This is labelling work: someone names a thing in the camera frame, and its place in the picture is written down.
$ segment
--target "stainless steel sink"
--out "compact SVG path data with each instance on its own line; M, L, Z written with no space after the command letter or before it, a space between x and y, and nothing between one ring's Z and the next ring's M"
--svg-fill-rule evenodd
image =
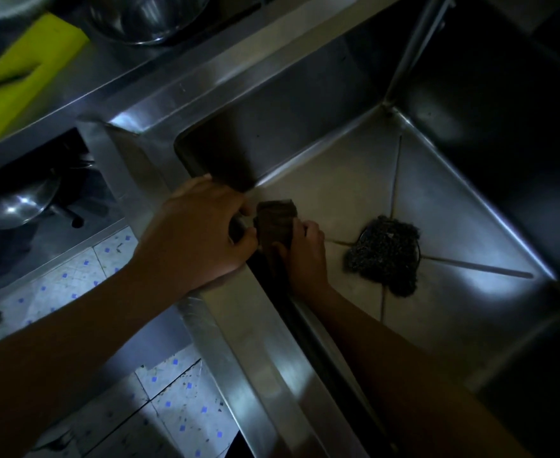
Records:
M208 171L254 202L293 199L326 232L332 284L477 392L560 321L560 299L510 224L380 104L362 57L363 45L374 55L383 42L365 38L363 23L395 1L279 0L119 93L79 130L136 234L171 190ZM406 299L342 270L380 214L421 230L418 290ZM255 455L388 453L372 445L378 420L324 329L298 303L286 309L250 265L178 309ZM338 398L346 387L361 410ZM354 423L362 411L367 427Z

